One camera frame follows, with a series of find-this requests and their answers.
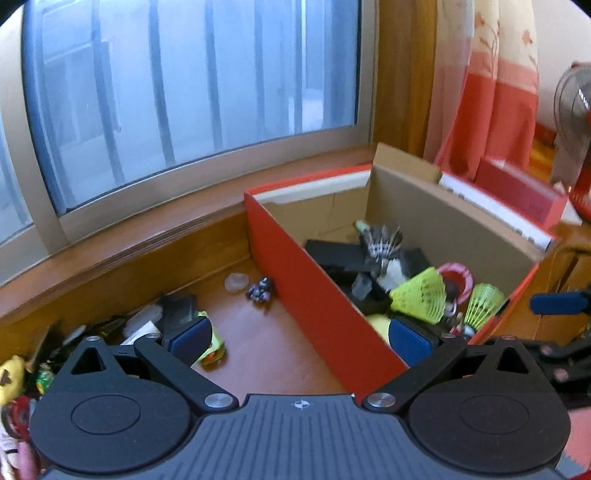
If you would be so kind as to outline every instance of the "wooden window sill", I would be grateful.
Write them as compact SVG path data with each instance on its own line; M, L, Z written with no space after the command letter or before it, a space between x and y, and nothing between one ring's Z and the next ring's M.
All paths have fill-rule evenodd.
M242 209L245 190L332 168L370 163L375 146L334 151L190 193L117 223L32 267L0 288L0 325L14 323L117 265Z

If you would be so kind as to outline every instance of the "wall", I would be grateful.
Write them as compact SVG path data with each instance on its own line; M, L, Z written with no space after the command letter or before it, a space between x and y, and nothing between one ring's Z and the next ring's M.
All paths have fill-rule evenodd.
M538 122L554 128L554 92L574 60L591 61L591 18L571 0L532 0L540 51Z

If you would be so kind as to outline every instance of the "cardboard box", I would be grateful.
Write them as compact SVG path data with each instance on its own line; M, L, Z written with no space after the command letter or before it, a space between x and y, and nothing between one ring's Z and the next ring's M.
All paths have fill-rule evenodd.
M379 145L373 165L266 185L245 194L252 256L336 378L358 399L406 369L302 248L356 242L353 223L399 225L403 245L435 265L460 262L476 282L518 296L541 252L506 224L437 185L437 167ZM479 332L483 337L494 327Z
M483 158L474 183L543 228L560 221L567 202L565 194L503 160Z

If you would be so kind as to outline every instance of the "orange curtain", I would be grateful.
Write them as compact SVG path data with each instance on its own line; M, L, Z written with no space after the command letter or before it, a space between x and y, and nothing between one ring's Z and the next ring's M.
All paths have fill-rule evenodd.
M426 159L473 180L482 157L528 164L538 105L531 0L438 0Z

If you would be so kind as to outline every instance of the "blue handle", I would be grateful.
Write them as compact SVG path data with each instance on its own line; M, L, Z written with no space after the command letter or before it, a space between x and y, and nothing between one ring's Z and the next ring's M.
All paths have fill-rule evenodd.
M530 299L530 310L536 315L578 315L588 307L588 299L578 291L545 293Z

